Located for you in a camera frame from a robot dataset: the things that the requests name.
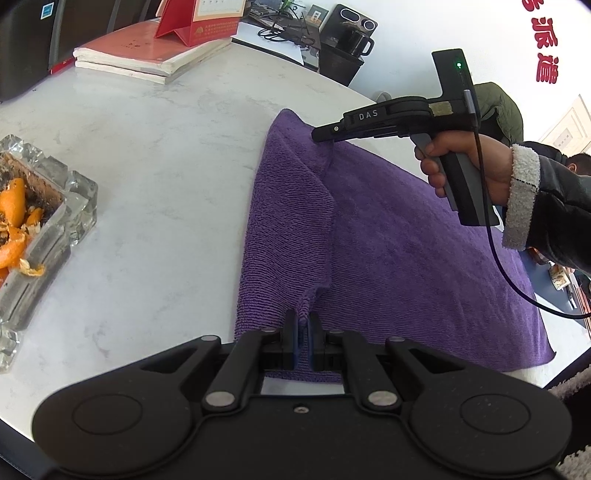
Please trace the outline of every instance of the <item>black mug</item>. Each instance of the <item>black mug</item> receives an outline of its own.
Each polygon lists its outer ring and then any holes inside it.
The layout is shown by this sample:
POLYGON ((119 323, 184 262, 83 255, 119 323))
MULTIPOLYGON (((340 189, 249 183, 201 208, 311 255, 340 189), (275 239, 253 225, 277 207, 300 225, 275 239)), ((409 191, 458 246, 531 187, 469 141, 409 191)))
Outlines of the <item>black mug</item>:
POLYGON ((365 57, 374 49, 374 41, 361 30, 351 28, 343 34, 336 47, 353 57, 365 57))

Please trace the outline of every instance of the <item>finger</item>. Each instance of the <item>finger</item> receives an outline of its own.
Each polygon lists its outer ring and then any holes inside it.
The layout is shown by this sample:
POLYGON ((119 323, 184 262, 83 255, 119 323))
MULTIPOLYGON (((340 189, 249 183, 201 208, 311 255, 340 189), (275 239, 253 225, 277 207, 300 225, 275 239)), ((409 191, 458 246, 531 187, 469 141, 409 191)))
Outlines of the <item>finger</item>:
POLYGON ((434 157, 440 157, 449 152, 469 153, 475 148, 475 145, 473 133, 451 130, 438 134, 426 146, 425 152, 434 157))
POLYGON ((421 162, 421 171, 425 175, 435 175, 436 173, 439 173, 439 165, 433 160, 423 160, 421 162))
POLYGON ((429 185, 435 189, 442 189, 445 186, 445 175, 443 173, 436 173, 429 175, 429 185))
POLYGON ((417 160, 425 160, 425 154, 418 147, 414 147, 414 156, 417 160))

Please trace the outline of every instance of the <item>hand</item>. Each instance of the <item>hand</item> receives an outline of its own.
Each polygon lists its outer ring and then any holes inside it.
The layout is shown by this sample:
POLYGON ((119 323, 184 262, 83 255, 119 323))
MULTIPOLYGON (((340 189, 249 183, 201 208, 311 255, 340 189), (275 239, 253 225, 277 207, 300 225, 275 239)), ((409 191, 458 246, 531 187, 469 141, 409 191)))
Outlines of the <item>hand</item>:
MULTIPOLYGON (((482 157, 486 174, 486 186, 494 205, 507 206, 509 187, 513 171, 513 151, 497 140, 480 135, 482 157)), ((476 140, 471 132, 449 131, 442 132, 425 148, 427 155, 441 157, 449 152, 465 153, 472 163, 479 168, 476 140)), ((429 185, 435 188, 435 194, 445 197, 443 187, 446 184, 445 175, 439 171, 439 165, 430 158, 425 158, 421 150, 416 147, 414 154, 421 160, 421 170, 428 176, 429 185)))

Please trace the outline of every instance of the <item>orange peel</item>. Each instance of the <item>orange peel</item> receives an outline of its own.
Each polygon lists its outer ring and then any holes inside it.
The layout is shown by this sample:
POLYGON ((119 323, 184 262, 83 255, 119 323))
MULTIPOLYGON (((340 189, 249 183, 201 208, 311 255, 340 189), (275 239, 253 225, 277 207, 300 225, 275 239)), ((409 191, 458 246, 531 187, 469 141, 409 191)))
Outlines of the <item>orange peel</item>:
POLYGON ((7 268, 0 268, 0 286, 6 281, 9 273, 7 268))
POLYGON ((13 179, 7 189, 0 193, 0 212, 4 214, 8 225, 20 227, 26 211, 25 181, 21 178, 13 179))
POLYGON ((27 236, 13 226, 8 227, 8 242, 0 247, 0 269, 14 265, 27 247, 27 236))
POLYGON ((43 209, 36 208, 27 217, 27 221, 25 222, 25 225, 33 226, 37 223, 40 223, 42 218, 43 218, 43 209))
POLYGON ((27 260, 21 258, 18 271, 27 277, 41 277, 45 273, 45 265, 39 265, 38 268, 32 268, 27 260))

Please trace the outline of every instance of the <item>microfiber towel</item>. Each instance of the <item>microfiber towel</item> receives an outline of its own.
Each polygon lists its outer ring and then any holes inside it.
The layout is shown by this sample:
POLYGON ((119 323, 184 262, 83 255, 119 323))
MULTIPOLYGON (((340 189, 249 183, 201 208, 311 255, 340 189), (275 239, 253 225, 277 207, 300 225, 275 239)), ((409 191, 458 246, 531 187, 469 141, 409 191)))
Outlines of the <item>microfiber towel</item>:
MULTIPOLYGON (((497 371, 554 358, 537 308, 496 268, 485 228, 460 224, 421 179, 348 142, 311 139, 283 110, 256 173, 245 237, 236 337, 281 326, 295 309, 325 329, 357 330, 374 343, 398 335, 497 371)), ((533 296, 516 251, 503 266, 533 296)), ((334 381, 304 354, 287 378, 334 381)))

